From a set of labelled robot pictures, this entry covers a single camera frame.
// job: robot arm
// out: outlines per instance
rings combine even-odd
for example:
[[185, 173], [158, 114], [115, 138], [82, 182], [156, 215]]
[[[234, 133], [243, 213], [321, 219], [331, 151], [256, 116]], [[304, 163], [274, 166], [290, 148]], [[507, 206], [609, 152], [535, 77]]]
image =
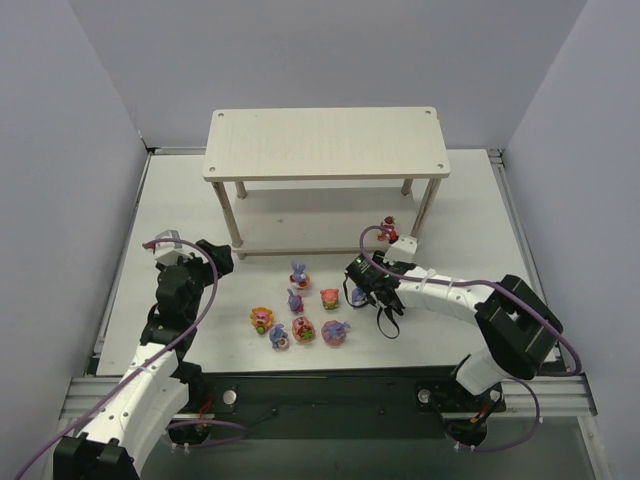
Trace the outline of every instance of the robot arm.
[[[464, 282], [411, 263], [416, 246], [414, 238], [401, 235], [386, 254], [375, 252], [373, 261], [395, 274], [425, 279], [422, 282], [386, 275], [372, 267], [364, 255], [347, 267], [346, 274], [365, 291], [369, 303], [382, 308], [387, 316], [402, 315], [405, 308], [422, 308], [477, 325], [486, 347], [467, 356], [454, 370], [457, 382], [472, 395], [482, 394], [505, 378], [533, 378], [555, 345], [553, 335], [492, 288], [456, 286]], [[522, 279], [507, 275], [499, 285], [562, 332], [560, 321]]]
[[[179, 238], [175, 230], [158, 238]], [[220, 277], [233, 271], [231, 249], [204, 240], [196, 243], [214, 260]], [[157, 304], [147, 318], [122, 384], [129, 381], [75, 437], [64, 437], [54, 452], [54, 478], [138, 479], [154, 445], [176, 413], [202, 406], [207, 395], [202, 370], [184, 362], [195, 329], [149, 365], [150, 358], [194, 323], [204, 288], [213, 283], [211, 266], [188, 255], [179, 243], [154, 249], [158, 275]]]

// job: table leg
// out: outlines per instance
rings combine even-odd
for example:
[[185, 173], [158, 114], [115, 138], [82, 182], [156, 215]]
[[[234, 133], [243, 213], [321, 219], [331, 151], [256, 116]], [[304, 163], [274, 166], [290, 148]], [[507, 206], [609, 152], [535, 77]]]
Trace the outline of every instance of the table leg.
[[[216, 196], [220, 201], [222, 214], [224, 215], [224, 221], [226, 222], [227, 228], [229, 229], [229, 235], [231, 235], [231, 245], [233, 245], [235, 248], [240, 248], [242, 246], [242, 237], [240, 236], [240, 230], [238, 230], [236, 219], [233, 216], [233, 210], [231, 209], [231, 203], [229, 202], [227, 191], [224, 188], [224, 183], [213, 182], [211, 185], [213, 185], [213, 190], [214, 192], [216, 192]], [[239, 254], [238, 257], [240, 258], [240, 260], [244, 260], [246, 255]]]
[[429, 180], [427, 189], [424, 191], [424, 195], [422, 197], [420, 209], [418, 210], [418, 214], [416, 215], [416, 221], [414, 222], [413, 228], [411, 229], [412, 237], [419, 237], [420, 230], [422, 230], [422, 224], [424, 223], [424, 218], [427, 216], [427, 210], [433, 203], [433, 199], [436, 197], [436, 193], [438, 193], [438, 187], [440, 187], [441, 181], [441, 178], [432, 178]]
[[238, 198], [247, 198], [247, 189], [244, 188], [244, 182], [235, 182]]
[[407, 195], [411, 195], [411, 185], [413, 184], [413, 178], [407, 178], [402, 184], [402, 194], [406, 197]]

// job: white wall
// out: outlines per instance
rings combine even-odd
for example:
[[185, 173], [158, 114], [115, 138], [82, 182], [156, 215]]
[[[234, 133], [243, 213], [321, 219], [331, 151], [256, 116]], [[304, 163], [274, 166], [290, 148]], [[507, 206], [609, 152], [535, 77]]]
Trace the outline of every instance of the white wall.
[[151, 146], [216, 108], [433, 105], [504, 147], [585, 0], [70, 0]]
[[0, 1], [0, 478], [86, 362], [144, 160], [67, 2]]
[[640, 475], [640, 2], [590, 0], [508, 144], [547, 299], [582, 352], [616, 478]]

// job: purple toy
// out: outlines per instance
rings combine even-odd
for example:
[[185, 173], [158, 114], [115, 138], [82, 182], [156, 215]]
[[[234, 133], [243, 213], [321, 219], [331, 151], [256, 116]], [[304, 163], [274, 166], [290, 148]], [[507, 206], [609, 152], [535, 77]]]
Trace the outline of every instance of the purple toy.
[[331, 320], [322, 326], [322, 338], [332, 347], [342, 345], [347, 339], [347, 330], [351, 326], [347, 322]]
[[289, 348], [289, 334], [284, 331], [284, 325], [281, 323], [269, 332], [269, 340], [274, 350], [286, 350]]
[[298, 290], [304, 290], [311, 284], [311, 277], [304, 273], [304, 269], [307, 266], [304, 263], [298, 263], [295, 260], [291, 262], [291, 268], [293, 268], [293, 274], [289, 276], [289, 282], [294, 288]]
[[367, 294], [360, 287], [356, 287], [351, 292], [351, 306], [361, 307], [367, 303]]
[[302, 303], [302, 297], [300, 295], [295, 295], [290, 288], [287, 288], [287, 292], [289, 292], [289, 308], [293, 313], [302, 313], [304, 311], [304, 304]]

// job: small figurine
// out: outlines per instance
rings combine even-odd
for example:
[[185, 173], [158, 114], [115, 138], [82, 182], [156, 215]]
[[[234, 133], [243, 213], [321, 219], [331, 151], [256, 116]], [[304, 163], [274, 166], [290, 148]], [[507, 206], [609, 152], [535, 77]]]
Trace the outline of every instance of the small figurine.
[[347, 330], [351, 328], [347, 322], [331, 320], [322, 326], [322, 338], [332, 347], [342, 345], [347, 339]]
[[260, 335], [264, 334], [273, 327], [273, 312], [267, 307], [258, 307], [251, 310], [251, 325], [254, 326], [256, 332]]
[[383, 222], [380, 222], [380, 226], [384, 227], [386, 230], [381, 231], [378, 234], [378, 240], [381, 242], [388, 241], [389, 243], [393, 243], [398, 240], [398, 232], [396, 232], [396, 219], [391, 215], [384, 218]]
[[291, 262], [291, 268], [293, 268], [293, 274], [289, 276], [289, 282], [294, 288], [298, 290], [304, 290], [311, 284], [311, 277], [304, 273], [304, 269], [307, 266], [304, 263], [298, 263], [295, 260]]
[[337, 288], [320, 290], [322, 306], [325, 310], [335, 310], [336, 308], [338, 308], [338, 299], [340, 298], [339, 292], [340, 291]]
[[279, 323], [269, 332], [269, 340], [274, 350], [286, 350], [289, 348], [289, 334], [284, 331], [284, 325]]
[[360, 287], [356, 287], [351, 292], [351, 305], [361, 307], [368, 302], [367, 294]]
[[298, 317], [293, 321], [293, 336], [300, 343], [307, 343], [316, 336], [316, 330], [307, 317]]
[[302, 297], [300, 295], [295, 295], [290, 288], [287, 288], [287, 292], [289, 292], [289, 308], [293, 313], [302, 313], [304, 311], [304, 304], [302, 303]]

